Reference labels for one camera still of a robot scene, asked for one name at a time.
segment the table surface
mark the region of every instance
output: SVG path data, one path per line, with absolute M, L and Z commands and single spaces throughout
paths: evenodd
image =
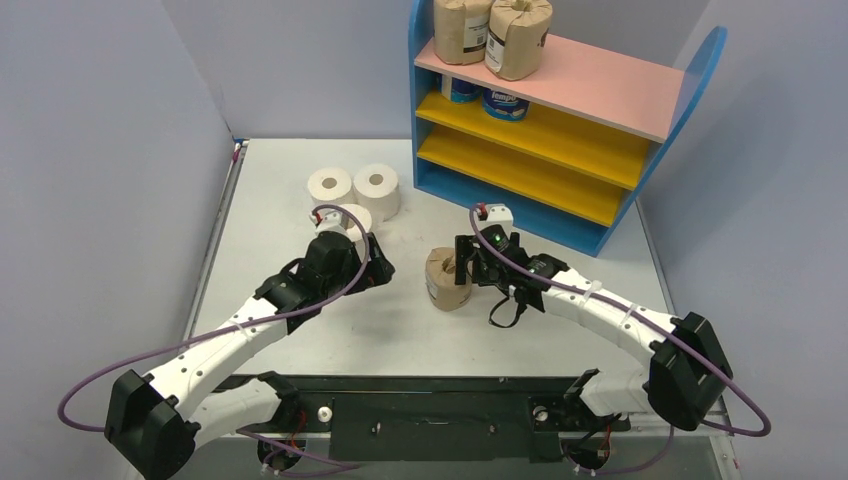
M 350 172 L 384 163 L 400 176 L 400 213 L 374 232 L 397 273 L 391 283 L 344 297 L 297 332 L 249 360 L 239 373 L 431 376 L 574 376 L 589 368 L 636 367 L 624 351 L 567 319 L 528 310 L 512 329 L 487 324 L 501 294 L 476 288 L 446 313 L 428 299 L 430 250 L 469 234 L 467 210 L 412 186 L 409 140 L 251 140 L 200 306 L 195 333 L 213 330 L 254 289 L 314 238 L 306 181 L 322 167 Z M 548 253 L 636 303 L 665 310 L 662 288 L 635 208 L 598 258 L 522 232 L 522 245 Z

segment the yellow shelf board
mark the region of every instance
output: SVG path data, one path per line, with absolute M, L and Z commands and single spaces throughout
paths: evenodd
M 439 125 L 418 156 L 605 227 L 624 189 Z
M 650 140 L 538 104 L 524 120 L 506 122 L 481 102 L 455 104 L 433 91 L 415 115 L 628 190 L 639 183 Z

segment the colorful shelf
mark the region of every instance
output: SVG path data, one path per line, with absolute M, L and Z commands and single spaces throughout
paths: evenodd
M 524 80 L 483 63 L 447 65 L 433 51 L 433 1 L 409 28 L 415 186 L 463 206 L 506 203 L 515 224 L 596 256 L 697 106 L 727 35 L 716 27 L 686 70 L 548 35 Z M 436 92 L 447 74 L 532 102 L 522 122 Z
M 494 76 L 484 62 L 448 65 L 431 39 L 415 65 L 663 142 L 671 129 L 683 72 L 548 35 L 542 66 L 524 80 Z
M 624 194 L 621 187 L 442 126 L 418 156 L 605 227 L 615 221 Z
M 520 123 L 504 122 L 484 112 L 481 100 L 458 105 L 436 91 L 427 94 L 415 115 L 629 190 L 639 183 L 651 145 L 542 105 L 533 105 Z

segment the white toilet paper roll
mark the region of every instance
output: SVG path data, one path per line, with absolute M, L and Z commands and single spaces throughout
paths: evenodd
M 309 177 L 306 188 L 315 205 L 321 203 L 341 205 L 356 202 L 350 175 L 341 168 L 330 167 L 318 170 Z
M 392 167 L 374 163 L 363 167 L 353 177 L 357 203 L 371 212 L 375 223 L 395 216 L 400 210 L 397 172 Z
M 367 208 L 352 203 L 345 203 L 339 206 L 350 212 L 357 220 L 359 220 L 359 223 L 365 227 L 365 233 L 371 233 L 371 212 L 369 212 Z M 347 232 L 347 238 L 356 244 L 356 251 L 359 252 L 360 258 L 362 258 L 365 254 L 365 242 L 362 241 L 362 232 L 360 232 L 359 227 L 357 227 L 356 224 L 347 217 L 344 219 L 343 226 Z

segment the pink shelf board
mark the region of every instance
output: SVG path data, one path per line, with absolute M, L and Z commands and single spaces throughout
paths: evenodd
M 484 62 L 442 62 L 432 39 L 415 65 L 660 143 L 671 130 L 683 83 L 681 70 L 555 35 L 547 37 L 539 70 L 515 82 L 496 77 Z

